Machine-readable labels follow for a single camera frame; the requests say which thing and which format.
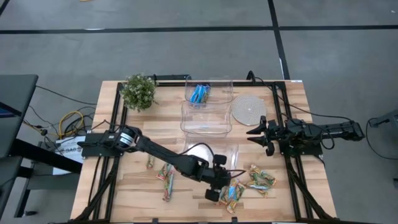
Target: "white paper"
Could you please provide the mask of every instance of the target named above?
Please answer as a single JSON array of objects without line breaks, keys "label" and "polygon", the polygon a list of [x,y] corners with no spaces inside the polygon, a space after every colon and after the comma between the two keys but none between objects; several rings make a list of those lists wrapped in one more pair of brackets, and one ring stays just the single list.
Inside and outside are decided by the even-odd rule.
[{"label": "white paper", "polygon": [[[72,139],[72,138],[73,137],[55,141],[56,143],[61,144],[61,146],[58,147],[58,150],[56,150],[55,152],[58,155],[62,154],[63,156],[65,156],[68,159],[72,159],[76,162],[83,163],[83,158],[81,156],[81,151],[83,150],[83,148],[78,146],[77,143],[80,141],[84,141],[86,139],[86,136],[78,136],[78,137],[75,137],[74,139]],[[52,171],[52,175],[63,175],[63,174],[68,174],[68,173],[70,173],[70,172],[62,170],[62,169],[58,169],[55,167]]]}]

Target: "wooden tabletop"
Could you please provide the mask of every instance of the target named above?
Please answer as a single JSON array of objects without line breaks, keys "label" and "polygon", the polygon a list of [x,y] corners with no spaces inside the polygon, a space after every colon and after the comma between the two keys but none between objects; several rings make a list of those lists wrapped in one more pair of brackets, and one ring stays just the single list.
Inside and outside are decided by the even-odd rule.
[{"label": "wooden tabletop", "polygon": [[[117,84],[117,81],[103,82],[93,126],[104,119],[111,120]],[[290,104],[309,110],[303,83],[286,81],[286,87]],[[244,94],[257,95],[263,99],[267,107],[267,120],[276,119],[272,92],[268,88],[263,86],[234,87],[234,97]],[[158,87],[155,99],[159,104],[152,105],[141,113],[129,110],[126,124],[140,128],[143,135],[150,137],[154,142],[175,152],[181,152],[185,142],[185,135],[180,129],[184,87]],[[117,122],[120,122],[122,105],[121,100]],[[310,114],[295,108],[291,110],[294,118],[312,121]],[[233,216],[236,216],[240,222],[294,221],[285,162],[279,153],[278,145],[275,144],[275,154],[268,157],[265,154],[265,148],[246,139],[248,137],[246,131],[253,127],[244,126],[233,117],[231,117],[231,122],[233,128],[226,138],[228,142],[238,144],[236,168],[248,170],[251,164],[255,164],[277,179],[275,187],[268,191],[267,198],[262,198],[255,190],[246,189],[237,204],[236,214],[232,215],[227,212],[225,206],[217,206],[214,202],[205,199],[208,184],[198,183],[175,174],[172,199],[165,202],[162,200],[164,183],[155,177],[164,162],[157,159],[154,169],[147,170],[148,155],[135,152],[125,154],[121,158],[111,221],[151,222],[153,218],[158,218],[160,222],[230,222]],[[102,133],[108,128],[109,125],[103,124],[94,131]],[[309,191],[329,215],[335,216],[336,212],[323,164],[313,156],[302,156],[302,160]],[[77,217],[87,206],[96,161],[97,157],[84,161],[71,218]],[[101,165],[98,168],[94,192],[98,186],[100,170]],[[243,174],[239,178],[247,181],[249,175]],[[301,214],[305,217],[302,194],[299,189],[297,192]],[[107,196],[108,193],[105,192],[101,203],[100,218],[104,217]]]}]

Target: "green plant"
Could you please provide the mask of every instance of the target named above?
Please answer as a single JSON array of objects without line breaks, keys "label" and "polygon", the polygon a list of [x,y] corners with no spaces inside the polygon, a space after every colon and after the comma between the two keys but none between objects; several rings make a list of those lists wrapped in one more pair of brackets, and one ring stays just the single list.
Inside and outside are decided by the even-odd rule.
[{"label": "green plant", "polygon": [[155,81],[146,78],[142,73],[127,77],[127,82],[123,84],[120,94],[123,96],[124,104],[133,110],[141,112],[149,108],[152,103],[156,103]]}]

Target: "wooden table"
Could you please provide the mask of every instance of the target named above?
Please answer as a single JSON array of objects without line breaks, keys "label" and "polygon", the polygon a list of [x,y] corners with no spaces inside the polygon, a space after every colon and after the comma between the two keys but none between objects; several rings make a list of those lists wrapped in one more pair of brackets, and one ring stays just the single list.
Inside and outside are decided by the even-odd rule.
[{"label": "wooden table", "polygon": [[[93,126],[104,119],[110,121],[117,84],[116,81],[103,82]],[[303,83],[286,81],[286,86],[290,104],[309,110]],[[234,87],[234,97],[242,94],[257,95],[263,99],[267,107],[267,119],[276,119],[272,92],[268,88]],[[129,110],[126,124],[140,128],[142,133],[154,142],[180,152],[185,141],[185,135],[180,129],[184,87],[158,87],[155,98],[159,104],[152,105],[148,110],[141,113]],[[122,105],[120,103],[117,122],[120,122]],[[312,121],[310,114],[295,108],[291,110],[294,118]],[[267,198],[262,198],[255,190],[247,189],[237,205],[236,214],[232,215],[226,211],[225,206],[216,206],[214,202],[205,199],[205,189],[209,187],[208,184],[198,183],[176,174],[172,199],[170,202],[164,202],[162,200],[164,184],[155,177],[164,162],[157,159],[154,170],[146,170],[147,154],[135,152],[125,154],[121,158],[111,221],[151,222],[153,218],[159,218],[160,222],[230,222],[233,216],[236,216],[240,222],[295,221],[285,162],[279,153],[278,145],[275,144],[275,154],[267,157],[264,148],[246,139],[248,137],[246,131],[253,127],[239,124],[233,117],[231,122],[233,128],[226,138],[239,144],[237,169],[247,170],[251,164],[255,164],[277,179],[275,187],[269,190]],[[109,125],[103,124],[94,131],[101,133],[108,128]],[[302,160],[309,191],[327,213],[335,216],[323,164],[313,156],[302,156]],[[77,217],[87,206],[96,161],[96,157],[84,161],[71,218]],[[240,179],[249,180],[249,176],[243,174]],[[298,189],[297,192],[301,214],[305,217],[302,194]],[[105,192],[100,218],[104,217],[107,196],[108,193]]]}]

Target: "clear plastic container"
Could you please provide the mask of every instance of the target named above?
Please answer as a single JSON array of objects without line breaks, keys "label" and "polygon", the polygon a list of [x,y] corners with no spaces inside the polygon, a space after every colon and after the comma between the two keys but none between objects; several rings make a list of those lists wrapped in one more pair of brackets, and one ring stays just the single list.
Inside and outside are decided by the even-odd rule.
[{"label": "clear plastic container", "polygon": [[184,101],[180,126],[188,137],[225,137],[232,130],[231,104]]},{"label": "clear plastic container", "polygon": [[234,99],[233,82],[229,77],[211,78],[209,80],[192,80],[189,75],[185,80],[185,100],[190,101],[197,85],[210,86],[206,104],[229,103]]},{"label": "clear plastic container", "polygon": [[[200,142],[209,145],[214,154],[226,156],[226,164],[223,167],[229,170],[236,169],[238,162],[238,144],[218,138],[186,138],[182,152]],[[210,167],[213,167],[213,155],[205,145],[200,144],[195,146],[189,150],[186,155],[201,157],[209,162]]]}]

